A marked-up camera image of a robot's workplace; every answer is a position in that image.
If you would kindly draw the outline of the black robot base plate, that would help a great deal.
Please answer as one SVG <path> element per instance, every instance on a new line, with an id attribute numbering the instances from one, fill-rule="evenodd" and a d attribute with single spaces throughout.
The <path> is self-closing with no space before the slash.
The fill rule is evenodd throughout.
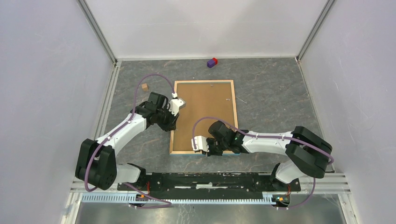
<path id="1" fill-rule="evenodd" d="M 289 184 L 269 173 L 151 173 L 120 191 L 147 190 L 159 199 L 261 199 L 263 192 L 299 192 L 299 180 Z"/>

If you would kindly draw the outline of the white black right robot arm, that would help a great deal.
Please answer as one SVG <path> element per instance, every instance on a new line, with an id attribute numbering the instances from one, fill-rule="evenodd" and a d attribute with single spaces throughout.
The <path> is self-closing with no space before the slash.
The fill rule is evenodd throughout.
<path id="1" fill-rule="evenodd" d="M 303 126 L 291 132 L 257 133 L 236 130 L 224 122 L 214 122 L 208 130 L 210 138 L 197 136 L 197 149 L 207 155 L 221 156 L 224 151 L 235 154 L 270 153 L 287 156 L 286 162 L 276 165 L 270 177 L 275 190 L 284 189 L 288 183 L 304 175 L 321 179 L 325 176 L 332 146 Z"/>

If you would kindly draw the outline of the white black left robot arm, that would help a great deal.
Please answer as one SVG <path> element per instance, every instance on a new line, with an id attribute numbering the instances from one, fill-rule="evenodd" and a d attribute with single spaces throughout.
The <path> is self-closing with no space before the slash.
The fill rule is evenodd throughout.
<path id="1" fill-rule="evenodd" d="M 116 156 L 127 143 L 152 125 L 158 125 L 165 132 L 174 131 L 184 106 L 184 100 L 176 93 L 172 94 L 172 99 L 150 93 L 147 101 L 137 105 L 110 132 L 82 142 L 75 177 L 84 181 L 88 192 L 107 190 L 114 183 L 125 182 L 135 190 L 143 189 L 147 184 L 145 169 L 134 164 L 118 164 Z"/>

